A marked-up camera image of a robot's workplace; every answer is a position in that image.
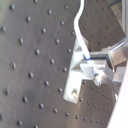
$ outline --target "metal plate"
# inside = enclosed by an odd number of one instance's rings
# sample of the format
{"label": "metal plate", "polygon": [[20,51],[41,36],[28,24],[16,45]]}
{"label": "metal plate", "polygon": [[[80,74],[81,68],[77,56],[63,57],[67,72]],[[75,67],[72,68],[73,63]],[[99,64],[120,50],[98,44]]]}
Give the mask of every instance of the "metal plate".
{"label": "metal plate", "polygon": [[[109,86],[86,81],[77,105],[63,100],[78,3],[0,1],[1,128],[106,127],[115,103]],[[105,0],[85,1],[80,26],[91,51],[125,36]]]}

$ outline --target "metal mount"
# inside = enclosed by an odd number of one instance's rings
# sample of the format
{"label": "metal mount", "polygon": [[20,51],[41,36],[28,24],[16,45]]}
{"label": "metal mount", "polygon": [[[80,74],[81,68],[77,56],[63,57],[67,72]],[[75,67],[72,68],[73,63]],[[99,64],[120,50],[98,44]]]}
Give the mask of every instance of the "metal mount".
{"label": "metal mount", "polygon": [[82,79],[92,80],[98,87],[108,84],[118,95],[118,86],[123,81],[125,67],[115,68],[115,66],[127,60],[128,38],[122,39],[112,47],[91,52],[90,60],[84,59],[82,50],[78,50],[80,49],[78,44],[76,40],[64,99],[72,103],[78,102]]}

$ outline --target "cable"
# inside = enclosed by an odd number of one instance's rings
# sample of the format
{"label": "cable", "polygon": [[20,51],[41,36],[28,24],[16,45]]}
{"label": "cable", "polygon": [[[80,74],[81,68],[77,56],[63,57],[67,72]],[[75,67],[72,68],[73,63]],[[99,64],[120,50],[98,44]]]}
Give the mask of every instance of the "cable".
{"label": "cable", "polygon": [[84,10],[84,0],[81,0],[81,4],[80,4],[80,9],[74,19],[74,30],[75,30],[75,33],[76,33],[76,38],[80,44],[80,47],[83,51],[83,54],[85,56],[86,59],[90,59],[90,53],[88,51],[88,48],[84,42],[84,39],[83,39],[83,36],[80,32],[80,28],[79,28],[79,19],[83,13],[83,10]]}

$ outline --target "white wire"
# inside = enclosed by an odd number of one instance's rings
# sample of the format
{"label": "white wire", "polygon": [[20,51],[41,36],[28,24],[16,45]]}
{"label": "white wire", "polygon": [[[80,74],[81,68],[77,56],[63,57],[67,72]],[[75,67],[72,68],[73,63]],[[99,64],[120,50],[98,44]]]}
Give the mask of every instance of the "white wire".
{"label": "white wire", "polygon": [[84,39],[83,39],[83,36],[80,32],[80,28],[79,28],[79,19],[83,13],[83,10],[84,10],[84,0],[81,0],[81,3],[80,3],[80,9],[74,19],[74,30],[75,30],[75,33],[76,33],[76,38],[80,44],[80,47],[83,51],[83,54],[85,56],[86,59],[90,59],[90,53],[88,51],[88,48],[84,42]]}

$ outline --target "bolt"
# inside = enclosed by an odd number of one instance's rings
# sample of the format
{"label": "bolt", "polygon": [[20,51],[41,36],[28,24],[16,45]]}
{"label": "bolt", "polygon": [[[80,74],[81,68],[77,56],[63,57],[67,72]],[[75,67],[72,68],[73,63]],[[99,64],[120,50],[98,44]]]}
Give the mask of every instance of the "bolt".
{"label": "bolt", "polygon": [[93,120],[93,119],[91,119],[91,122],[94,122],[94,120]]}
{"label": "bolt", "polygon": [[68,116],[69,116],[69,113],[68,113],[68,112],[66,112],[66,113],[65,113],[65,116],[66,116],[66,117],[68,117]]}
{"label": "bolt", "polygon": [[65,10],[68,10],[68,6],[67,6],[67,5],[65,5],[65,7],[64,7],[64,8],[65,8]]}
{"label": "bolt", "polygon": [[20,45],[22,45],[22,44],[24,43],[23,38],[20,38],[20,39],[19,39],[19,43],[20,43]]}
{"label": "bolt", "polygon": [[38,56],[40,54],[40,50],[39,49],[36,49],[35,50],[35,54]]}
{"label": "bolt", "polygon": [[16,68],[16,64],[13,62],[13,63],[11,64],[11,69],[14,70],[15,68]]}
{"label": "bolt", "polygon": [[57,110],[56,108],[54,108],[54,109],[53,109],[53,112],[54,112],[54,113],[57,113],[57,112],[58,112],[58,110]]}
{"label": "bolt", "polygon": [[11,11],[13,11],[13,10],[14,10],[14,8],[15,8],[14,4],[10,5],[10,7],[9,7],[9,8],[10,8],[10,10],[11,10]]}
{"label": "bolt", "polygon": [[74,35],[75,35],[75,32],[74,32],[74,31],[72,31],[72,32],[71,32],[71,35],[72,35],[72,36],[74,36]]}
{"label": "bolt", "polygon": [[63,25],[64,25],[64,21],[61,21],[61,22],[60,22],[60,25],[63,26]]}
{"label": "bolt", "polygon": [[87,118],[85,117],[85,118],[84,118],[84,121],[86,121],[86,120],[87,120]]}
{"label": "bolt", "polygon": [[33,2],[36,4],[38,2],[38,0],[33,0]]}
{"label": "bolt", "polygon": [[91,89],[93,89],[93,86],[91,86]]}
{"label": "bolt", "polygon": [[88,103],[87,103],[88,105],[90,105],[90,101],[88,101]]}
{"label": "bolt", "polygon": [[67,68],[63,68],[63,72],[64,72],[64,73],[67,72]]}
{"label": "bolt", "polygon": [[42,34],[45,34],[46,31],[47,31],[46,28],[42,28],[42,29],[41,29]]}
{"label": "bolt", "polygon": [[3,120],[3,115],[2,114],[0,114],[0,120]]}
{"label": "bolt", "polygon": [[54,64],[54,63],[55,63],[54,59],[51,59],[50,64]]}
{"label": "bolt", "polygon": [[100,87],[103,79],[104,79],[104,74],[95,74],[93,78],[93,82],[95,83],[96,86]]}
{"label": "bolt", "polygon": [[76,117],[75,117],[76,119],[78,119],[79,118],[79,116],[78,115],[76,115]]}
{"label": "bolt", "polygon": [[80,98],[80,99],[79,99],[79,101],[80,101],[80,102],[82,102],[82,101],[83,101],[83,99],[82,99],[82,98]]}
{"label": "bolt", "polygon": [[3,93],[4,93],[4,95],[8,96],[9,90],[8,90],[7,88],[5,88],[5,89],[3,90]]}
{"label": "bolt", "polygon": [[42,103],[39,104],[39,108],[42,109],[44,108],[44,105]]}
{"label": "bolt", "polygon": [[49,82],[48,81],[45,81],[44,84],[45,84],[45,86],[49,86]]}
{"label": "bolt", "polygon": [[28,16],[28,17],[26,18],[26,21],[29,23],[29,22],[31,21],[31,17]]}
{"label": "bolt", "polygon": [[48,10],[48,15],[51,15],[52,14],[52,10]]}
{"label": "bolt", "polygon": [[38,126],[37,125],[34,125],[34,128],[38,128]]}
{"label": "bolt", "polygon": [[58,89],[58,92],[60,92],[60,93],[61,93],[62,91],[63,91],[63,90],[62,90],[62,88],[59,88],[59,89]]}
{"label": "bolt", "polygon": [[84,84],[84,85],[86,84],[86,81],[85,81],[85,80],[83,80],[83,84]]}
{"label": "bolt", "polygon": [[72,92],[71,99],[74,101],[77,100],[77,92],[76,91]]}
{"label": "bolt", "polygon": [[5,26],[2,26],[2,27],[0,28],[0,32],[2,32],[3,34],[5,34],[5,31],[6,31]]}
{"label": "bolt", "polygon": [[118,87],[120,87],[120,86],[121,86],[121,83],[120,83],[120,82],[118,82],[118,83],[117,83],[117,86],[118,86]]}
{"label": "bolt", "polygon": [[100,92],[100,90],[97,90],[97,93],[99,93]]}
{"label": "bolt", "polygon": [[18,120],[18,121],[17,121],[17,125],[18,125],[18,126],[22,126],[22,122]]}
{"label": "bolt", "polygon": [[67,50],[68,53],[71,53],[71,51],[72,51],[72,50],[71,50],[70,48]]}
{"label": "bolt", "polygon": [[34,77],[33,73],[30,72],[30,73],[28,74],[28,77],[29,77],[29,79],[32,79],[32,78]]}
{"label": "bolt", "polygon": [[27,97],[23,97],[23,99],[22,99],[22,100],[23,100],[23,102],[24,102],[24,103],[28,102]]}
{"label": "bolt", "polygon": [[97,105],[95,104],[94,107],[96,107]]}
{"label": "bolt", "polygon": [[59,40],[59,39],[56,39],[56,40],[55,40],[55,43],[56,43],[56,44],[59,44],[59,43],[60,43],[60,40]]}
{"label": "bolt", "polygon": [[86,30],[87,29],[87,27],[86,26],[84,26],[84,30]]}

